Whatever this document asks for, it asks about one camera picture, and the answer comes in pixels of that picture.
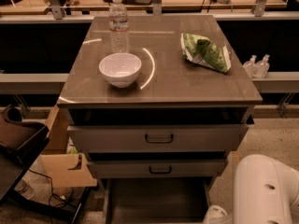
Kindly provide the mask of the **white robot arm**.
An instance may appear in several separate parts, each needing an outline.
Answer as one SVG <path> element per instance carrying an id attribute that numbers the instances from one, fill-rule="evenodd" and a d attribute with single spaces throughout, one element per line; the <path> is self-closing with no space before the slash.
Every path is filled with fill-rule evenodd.
<path id="1" fill-rule="evenodd" d="M 233 213 L 211 205 L 202 224 L 299 224 L 299 172 L 265 155 L 236 167 Z"/>

